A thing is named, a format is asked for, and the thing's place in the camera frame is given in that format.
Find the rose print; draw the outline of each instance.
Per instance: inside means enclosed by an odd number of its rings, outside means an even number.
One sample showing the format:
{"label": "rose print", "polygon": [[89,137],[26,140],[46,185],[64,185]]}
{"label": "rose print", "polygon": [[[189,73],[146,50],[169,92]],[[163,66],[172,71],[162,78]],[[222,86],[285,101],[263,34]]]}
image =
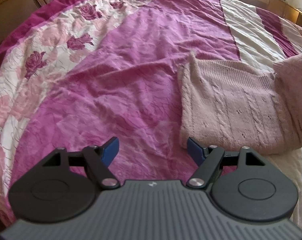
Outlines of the rose print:
{"label": "rose print", "polygon": [[88,33],[86,33],[82,35],[80,38],[76,38],[74,36],[69,38],[69,40],[67,41],[67,46],[69,49],[72,50],[84,49],[85,43],[93,45],[91,41],[92,41],[92,37]]}
{"label": "rose print", "polygon": [[63,44],[69,38],[66,27],[64,25],[49,26],[41,36],[41,43],[45,46],[55,47]]}
{"label": "rose print", "polygon": [[0,127],[4,126],[8,118],[8,113],[11,110],[9,104],[10,104],[9,95],[3,95],[0,97]]}
{"label": "rose print", "polygon": [[113,7],[113,9],[121,9],[124,2],[112,2],[110,5]]}
{"label": "rose print", "polygon": [[111,17],[108,19],[107,21],[107,29],[113,30],[114,28],[118,27],[120,25],[121,19],[119,18],[115,18],[115,17]]}
{"label": "rose print", "polygon": [[46,80],[47,80],[47,91],[51,90],[54,84],[58,79],[62,77],[62,73],[60,72],[52,72],[50,74],[46,74]]}
{"label": "rose print", "polygon": [[72,23],[72,28],[71,30],[74,33],[78,33],[81,29],[84,28],[84,26],[87,25],[83,20],[77,18],[75,21]]}
{"label": "rose print", "polygon": [[70,61],[78,63],[82,57],[89,55],[90,51],[86,48],[79,49],[70,55]]}
{"label": "rose print", "polygon": [[48,55],[47,61],[49,63],[55,61],[58,58],[58,50],[57,48],[54,48]]}
{"label": "rose print", "polygon": [[37,52],[34,51],[33,54],[31,54],[27,60],[26,60],[26,69],[27,69],[27,73],[25,75],[25,77],[27,79],[29,79],[38,68],[42,68],[47,64],[46,60],[42,60],[43,55],[45,54],[45,52]]}
{"label": "rose print", "polygon": [[26,75],[27,70],[25,69],[24,66],[18,66],[17,69],[15,70],[15,73],[17,75],[17,79],[22,80]]}
{"label": "rose print", "polygon": [[95,8],[96,8],[96,4],[92,6],[89,3],[86,3],[85,5],[80,6],[78,9],[84,19],[91,21],[96,18],[102,17],[102,14],[98,12]]}
{"label": "rose print", "polygon": [[30,118],[39,106],[44,90],[43,81],[44,77],[40,74],[32,77],[21,88],[10,111],[10,114],[18,121],[23,118]]}
{"label": "rose print", "polygon": [[107,18],[105,19],[96,19],[91,22],[98,31],[102,31],[103,28],[106,28]]}

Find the floral pattern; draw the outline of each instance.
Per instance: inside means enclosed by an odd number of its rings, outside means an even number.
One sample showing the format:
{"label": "floral pattern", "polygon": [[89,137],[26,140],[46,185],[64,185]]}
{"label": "floral pattern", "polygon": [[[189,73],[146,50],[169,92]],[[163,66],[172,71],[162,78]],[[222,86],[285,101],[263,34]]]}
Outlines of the floral pattern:
{"label": "floral pattern", "polygon": [[72,50],[84,49],[85,43],[93,45],[92,37],[88,33],[82,35],[80,38],[76,38],[76,37],[72,36],[67,41],[67,46],[69,49],[72,49]]}
{"label": "floral pattern", "polygon": [[25,78],[29,79],[38,68],[43,68],[46,66],[47,61],[42,60],[43,55],[45,52],[39,53],[38,51],[34,51],[33,54],[31,54],[27,60],[26,60],[26,69],[27,73],[25,75]]}
{"label": "floral pattern", "polygon": [[68,39],[69,35],[66,32],[66,26],[61,24],[46,28],[42,33],[41,43],[45,46],[55,47],[64,44]]}
{"label": "floral pattern", "polygon": [[43,81],[42,75],[34,76],[22,87],[10,112],[18,121],[30,118],[35,112],[43,92]]}
{"label": "floral pattern", "polygon": [[3,127],[5,121],[8,118],[8,113],[10,112],[10,96],[3,95],[0,96],[0,127]]}
{"label": "floral pattern", "polygon": [[[15,221],[7,194],[18,174],[13,170],[15,158],[21,156],[16,149],[30,119],[58,79],[95,50],[126,16],[148,2],[83,0],[33,27],[5,56],[0,68],[0,218],[5,225]],[[20,170],[33,165],[32,161],[23,162]]]}
{"label": "floral pattern", "polygon": [[86,57],[90,51],[86,48],[78,49],[70,55],[70,61],[78,63],[83,57]]}
{"label": "floral pattern", "polygon": [[96,4],[92,6],[91,4],[86,3],[85,5],[79,7],[79,12],[82,17],[88,21],[94,20],[96,18],[101,18],[102,14],[95,9],[96,6]]}
{"label": "floral pattern", "polygon": [[124,2],[111,2],[110,5],[113,9],[121,9],[123,7]]}

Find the bed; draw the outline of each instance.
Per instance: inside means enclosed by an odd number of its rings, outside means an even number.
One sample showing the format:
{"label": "bed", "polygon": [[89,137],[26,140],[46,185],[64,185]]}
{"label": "bed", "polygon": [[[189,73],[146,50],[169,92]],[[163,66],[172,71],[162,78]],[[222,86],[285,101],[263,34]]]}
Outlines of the bed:
{"label": "bed", "polygon": [[[120,181],[185,181],[196,165],[178,143],[177,68],[190,51],[270,72],[302,53],[302,34],[237,0],[52,0],[12,32],[0,45],[3,223],[15,221],[10,185],[56,147],[117,136]],[[297,185],[302,228],[302,148],[267,158]]]}

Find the pink bedspread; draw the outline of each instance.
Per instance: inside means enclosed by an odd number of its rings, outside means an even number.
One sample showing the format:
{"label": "pink bedspread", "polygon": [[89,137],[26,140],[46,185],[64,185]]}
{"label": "pink bedspread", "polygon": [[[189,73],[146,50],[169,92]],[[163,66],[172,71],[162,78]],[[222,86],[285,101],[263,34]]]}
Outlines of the pink bedspread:
{"label": "pink bedspread", "polygon": [[0,46],[0,218],[10,185],[55,147],[112,136],[119,180],[182,179],[177,67],[241,60],[265,71],[302,52],[289,22],[234,0],[52,0]]}

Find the knitted sweater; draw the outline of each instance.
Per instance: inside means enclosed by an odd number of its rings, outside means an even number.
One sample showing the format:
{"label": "knitted sweater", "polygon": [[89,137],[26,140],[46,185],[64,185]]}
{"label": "knitted sweater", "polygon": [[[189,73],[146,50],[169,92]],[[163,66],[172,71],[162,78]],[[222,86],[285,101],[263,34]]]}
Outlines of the knitted sweater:
{"label": "knitted sweater", "polygon": [[182,93],[180,144],[195,137],[204,145],[261,154],[302,147],[302,54],[264,73],[236,61],[198,60],[179,69]]}

